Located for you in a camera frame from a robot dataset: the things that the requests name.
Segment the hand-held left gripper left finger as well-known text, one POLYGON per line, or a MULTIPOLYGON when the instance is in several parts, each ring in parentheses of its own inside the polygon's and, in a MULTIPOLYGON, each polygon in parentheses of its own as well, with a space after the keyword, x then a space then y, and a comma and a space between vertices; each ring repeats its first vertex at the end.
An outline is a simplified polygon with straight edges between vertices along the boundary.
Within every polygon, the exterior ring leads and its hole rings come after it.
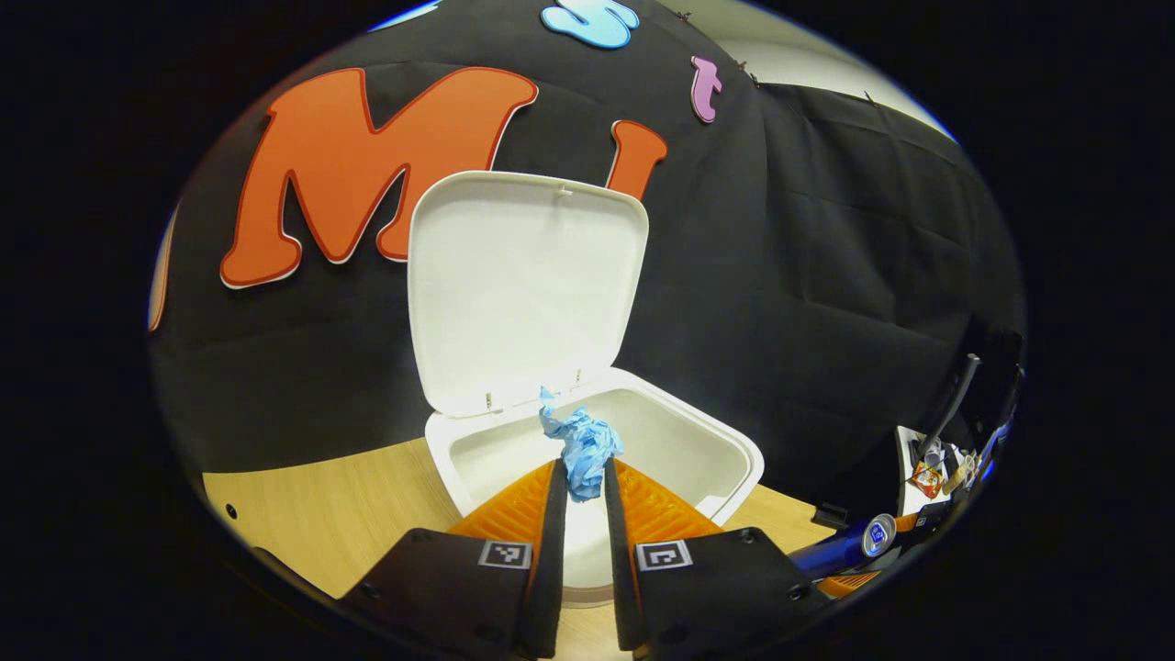
POLYGON ((553 657, 568 480, 558 460, 445 532, 412 528, 341 598, 429 660, 553 657))

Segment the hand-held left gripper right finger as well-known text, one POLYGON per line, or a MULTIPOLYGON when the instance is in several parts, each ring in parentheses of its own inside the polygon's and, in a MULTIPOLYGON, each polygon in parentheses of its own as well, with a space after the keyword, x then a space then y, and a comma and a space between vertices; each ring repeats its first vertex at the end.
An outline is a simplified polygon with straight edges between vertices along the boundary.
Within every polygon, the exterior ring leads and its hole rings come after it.
POLYGON ((634 657, 751 657, 831 599, 756 527, 723 531, 653 478, 604 468, 618 643, 634 657))

